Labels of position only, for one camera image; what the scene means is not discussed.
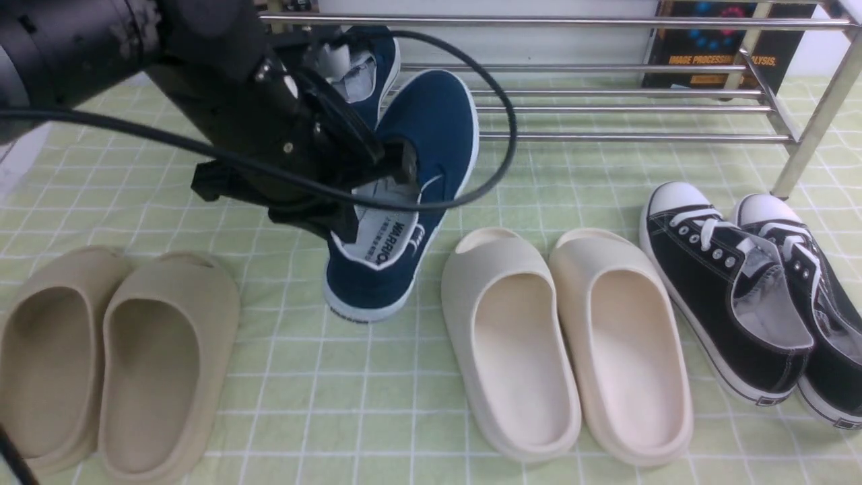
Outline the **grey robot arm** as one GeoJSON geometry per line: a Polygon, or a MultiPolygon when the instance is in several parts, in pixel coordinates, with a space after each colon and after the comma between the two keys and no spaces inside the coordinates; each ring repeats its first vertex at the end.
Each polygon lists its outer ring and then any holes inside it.
{"type": "Polygon", "coordinates": [[[415,148],[382,141],[321,75],[336,46],[376,32],[292,26],[272,34],[251,1],[3,1],[2,107],[75,108],[146,73],[213,147],[191,190],[268,209],[274,223],[352,243],[351,203],[314,195],[286,174],[340,191],[412,182],[415,148]]]}

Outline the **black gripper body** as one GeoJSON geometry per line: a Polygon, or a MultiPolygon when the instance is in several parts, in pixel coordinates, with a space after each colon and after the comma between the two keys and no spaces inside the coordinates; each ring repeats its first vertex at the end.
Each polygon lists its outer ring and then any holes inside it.
{"type": "Polygon", "coordinates": [[[323,76],[321,59],[347,52],[381,55],[372,75],[385,88],[384,64],[400,64],[386,27],[325,27],[268,36],[262,27],[176,28],[166,52],[147,69],[170,101],[213,146],[280,174],[353,193],[400,170],[403,148],[375,134],[380,96],[347,100],[323,76]]]}

